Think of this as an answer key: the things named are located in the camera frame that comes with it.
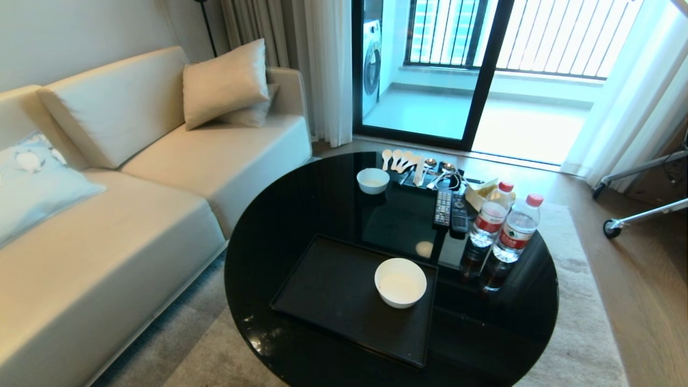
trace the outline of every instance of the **balcony floor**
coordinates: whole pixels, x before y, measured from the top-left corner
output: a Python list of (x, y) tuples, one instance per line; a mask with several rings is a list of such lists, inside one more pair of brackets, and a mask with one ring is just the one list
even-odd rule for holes
[[(461, 138), (470, 106), (470, 96), (390, 88), (363, 123)], [(577, 107), (490, 97), (472, 150), (560, 165), (588, 112)]]

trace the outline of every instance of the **sofa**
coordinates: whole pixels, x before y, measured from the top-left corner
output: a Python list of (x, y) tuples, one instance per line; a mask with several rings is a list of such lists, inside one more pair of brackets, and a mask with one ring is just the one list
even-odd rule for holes
[(268, 68), (264, 127), (187, 131), (188, 63), (173, 47), (0, 94), (0, 149), (38, 129), (107, 188), (0, 249), (0, 386), (90, 385), (311, 157), (297, 71)]

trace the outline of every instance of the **washing machine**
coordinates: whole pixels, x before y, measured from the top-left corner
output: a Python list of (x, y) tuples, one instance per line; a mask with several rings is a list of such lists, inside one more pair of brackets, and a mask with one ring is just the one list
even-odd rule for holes
[(363, 116), (378, 102), (380, 92), (380, 21), (363, 24)]

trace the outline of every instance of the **black glass table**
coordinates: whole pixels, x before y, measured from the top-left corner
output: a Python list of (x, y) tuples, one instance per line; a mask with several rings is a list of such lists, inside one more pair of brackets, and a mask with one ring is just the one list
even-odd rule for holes
[[(225, 267), (239, 332), (291, 386), (512, 386), (538, 360), (557, 320), (557, 274), (544, 241), (536, 233), (503, 287), (482, 292), (460, 280), (466, 241), (432, 227), (434, 192), (403, 187), (392, 173), (384, 194), (361, 193), (358, 171), (381, 165), (375, 152), (326, 158), (253, 200), (232, 234)], [(270, 308), (316, 234), (438, 266), (422, 370)]]

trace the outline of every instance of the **lamp pole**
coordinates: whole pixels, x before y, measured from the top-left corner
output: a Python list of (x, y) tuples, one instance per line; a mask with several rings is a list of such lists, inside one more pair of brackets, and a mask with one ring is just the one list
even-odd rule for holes
[(211, 32), (211, 25), (208, 22), (208, 15), (206, 14), (205, 2), (208, 0), (194, 0), (201, 5), (201, 11), (203, 11), (203, 20), (206, 22), (206, 28), (208, 29), (208, 38), (211, 39), (211, 47), (213, 48), (213, 55), (217, 58), (217, 50), (215, 50), (215, 41), (213, 40), (213, 33)]

